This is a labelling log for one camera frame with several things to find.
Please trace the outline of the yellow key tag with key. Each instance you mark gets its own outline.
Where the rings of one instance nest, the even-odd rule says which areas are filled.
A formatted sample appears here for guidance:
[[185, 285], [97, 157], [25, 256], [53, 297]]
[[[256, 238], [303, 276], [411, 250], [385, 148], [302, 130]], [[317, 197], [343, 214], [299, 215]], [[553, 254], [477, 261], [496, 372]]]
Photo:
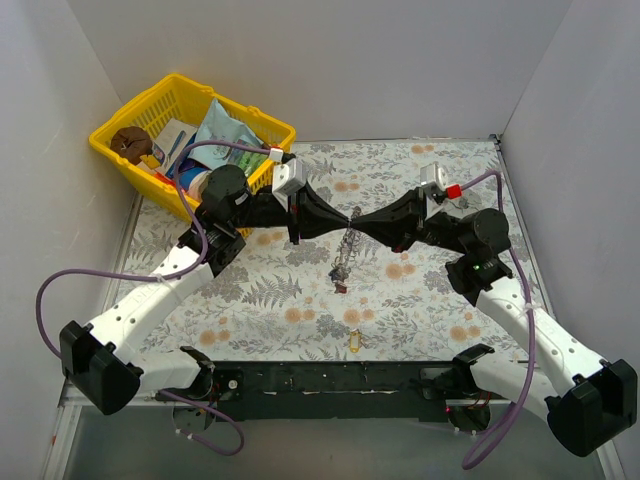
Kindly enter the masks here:
[[367, 349], [366, 336], [360, 329], [351, 330], [349, 333], [348, 349], [350, 353], [357, 354], [363, 349]]

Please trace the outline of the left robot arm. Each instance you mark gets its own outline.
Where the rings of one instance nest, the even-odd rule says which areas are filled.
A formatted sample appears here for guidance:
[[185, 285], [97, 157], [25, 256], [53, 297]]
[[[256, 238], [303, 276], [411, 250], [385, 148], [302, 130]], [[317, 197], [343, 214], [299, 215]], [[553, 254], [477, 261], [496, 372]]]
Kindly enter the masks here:
[[274, 176], [271, 187], [252, 193], [240, 168], [214, 170], [195, 212], [205, 234], [190, 228], [156, 268], [153, 281], [86, 325], [72, 321], [62, 329], [63, 373], [103, 414], [118, 412], [144, 391], [170, 389], [193, 400], [209, 396], [214, 364], [205, 354], [186, 346], [151, 355], [141, 346], [235, 259], [245, 245], [240, 229], [285, 226], [299, 241], [348, 226], [348, 218], [308, 185], [299, 161], [277, 166]]

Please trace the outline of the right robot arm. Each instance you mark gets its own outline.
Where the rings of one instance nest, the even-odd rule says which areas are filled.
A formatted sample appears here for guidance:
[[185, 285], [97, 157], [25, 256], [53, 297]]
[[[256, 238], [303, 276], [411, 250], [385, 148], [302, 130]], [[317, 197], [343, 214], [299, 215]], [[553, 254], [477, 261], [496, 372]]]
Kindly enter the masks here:
[[528, 375], [523, 383], [529, 398], [540, 398], [547, 425], [569, 452], [585, 457], [636, 423], [634, 368], [581, 344], [533, 304], [524, 283], [500, 260], [511, 246], [504, 213], [486, 208], [456, 218], [432, 209], [416, 189], [351, 226], [396, 252], [419, 241], [460, 253], [446, 265], [452, 288], [507, 331], [542, 370], [542, 377]]

